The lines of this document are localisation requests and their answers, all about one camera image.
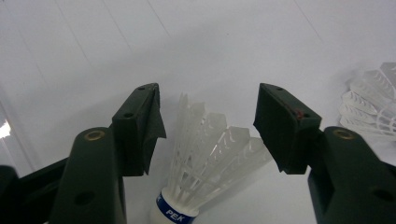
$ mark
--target white shuttlecock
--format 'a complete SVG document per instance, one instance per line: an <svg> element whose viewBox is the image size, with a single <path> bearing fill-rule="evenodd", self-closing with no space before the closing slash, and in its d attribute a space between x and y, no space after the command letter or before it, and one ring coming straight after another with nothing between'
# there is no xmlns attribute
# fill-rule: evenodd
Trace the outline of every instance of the white shuttlecock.
<svg viewBox="0 0 396 224"><path fill-rule="evenodd" d="M364 73L350 83L339 108L340 123L366 136L396 141L396 63Z"/></svg>
<svg viewBox="0 0 396 224"><path fill-rule="evenodd" d="M168 185L151 210L151 224L191 223L199 208L272 157L246 128L228 127L223 114L180 98Z"/></svg>

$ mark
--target white table surface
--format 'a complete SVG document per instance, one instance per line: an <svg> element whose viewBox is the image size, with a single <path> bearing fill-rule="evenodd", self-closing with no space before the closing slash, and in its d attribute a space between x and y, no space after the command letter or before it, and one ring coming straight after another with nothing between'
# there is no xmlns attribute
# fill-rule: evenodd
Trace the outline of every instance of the white table surface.
<svg viewBox="0 0 396 224"><path fill-rule="evenodd" d="M25 150L8 155L21 175L67 157L79 132L108 126L137 86L160 84L168 138L149 176L125 179L128 223L148 223L165 184L182 92L258 136L259 83L278 85L324 128L338 124L346 82L383 62L396 62L393 0L0 1L0 101ZM396 164L394 144L372 146ZM272 161L195 223L316 223L306 179Z"/></svg>

